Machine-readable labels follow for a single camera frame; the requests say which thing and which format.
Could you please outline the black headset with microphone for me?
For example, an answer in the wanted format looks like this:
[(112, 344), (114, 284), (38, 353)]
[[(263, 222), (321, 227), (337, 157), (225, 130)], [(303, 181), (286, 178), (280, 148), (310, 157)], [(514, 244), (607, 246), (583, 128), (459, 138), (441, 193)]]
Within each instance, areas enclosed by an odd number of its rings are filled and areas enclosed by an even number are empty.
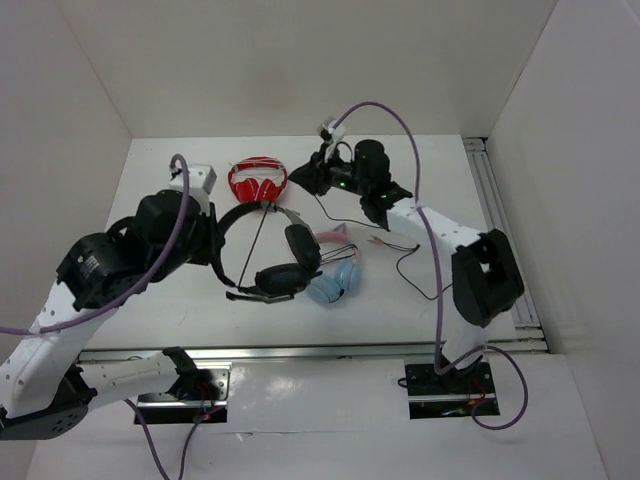
[[(240, 236), (231, 231), (246, 217), (259, 224), (238, 279), (225, 272), (224, 247)], [(319, 276), (319, 242), (300, 215), (269, 201), (239, 204), (216, 220), (211, 230), (211, 267), (232, 302), (273, 304), (290, 301)]]

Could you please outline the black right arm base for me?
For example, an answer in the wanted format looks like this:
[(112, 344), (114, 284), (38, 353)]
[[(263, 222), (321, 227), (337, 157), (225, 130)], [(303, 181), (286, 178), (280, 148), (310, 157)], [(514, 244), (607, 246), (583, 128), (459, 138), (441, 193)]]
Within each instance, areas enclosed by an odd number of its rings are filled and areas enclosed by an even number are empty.
[(488, 362), (477, 362), (466, 373), (452, 370), (439, 376), (432, 364), (406, 364), (397, 380), (408, 396), (411, 419), (469, 417), (500, 413), (493, 374)]

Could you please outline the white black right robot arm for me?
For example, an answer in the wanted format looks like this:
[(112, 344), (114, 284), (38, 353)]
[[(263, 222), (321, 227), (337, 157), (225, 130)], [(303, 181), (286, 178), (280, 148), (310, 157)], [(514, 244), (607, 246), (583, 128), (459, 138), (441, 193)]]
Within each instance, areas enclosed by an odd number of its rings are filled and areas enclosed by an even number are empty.
[(485, 329), (509, 311), (524, 293), (524, 281), (504, 232), (482, 232), (423, 206), (392, 179), (390, 158), (376, 140), (356, 144), (351, 161), (322, 143), (289, 179), (313, 196), (331, 188), (355, 194), (365, 216), (391, 233), (403, 235), (433, 255), (436, 286), (450, 266), (451, 298), (457, 325), (436, 336), (435, 371), (441, 388), (460, 391), (471, 379), (470, 366), (486, 349)]

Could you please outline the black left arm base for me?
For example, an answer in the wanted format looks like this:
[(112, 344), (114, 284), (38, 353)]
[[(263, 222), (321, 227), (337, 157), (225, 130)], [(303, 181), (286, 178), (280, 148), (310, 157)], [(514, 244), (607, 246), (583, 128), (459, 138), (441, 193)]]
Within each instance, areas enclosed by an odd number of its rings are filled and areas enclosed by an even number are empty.
[(228, 418), (232, 363), (197, 363), (200, 382), (186, 393), (147, 393), (135, 404), (150, 425), (223, 424)]

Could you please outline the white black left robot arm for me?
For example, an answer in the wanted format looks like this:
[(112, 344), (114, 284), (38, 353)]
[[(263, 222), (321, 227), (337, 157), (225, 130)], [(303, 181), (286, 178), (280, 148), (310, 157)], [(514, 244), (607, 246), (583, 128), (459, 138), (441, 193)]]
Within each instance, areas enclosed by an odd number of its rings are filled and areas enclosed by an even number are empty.
[(79, 239), (14, 352), (1, 367), (1, 438), (48, 440), (89, 412), (145, 394), (189, 400), (216, 386), (181, 347), (119, 364), (77, 362), (94, 333), (133, 295), (184, 264), (210, 262), (211, 220), (191, 193), (144, 197), (130, 217)]

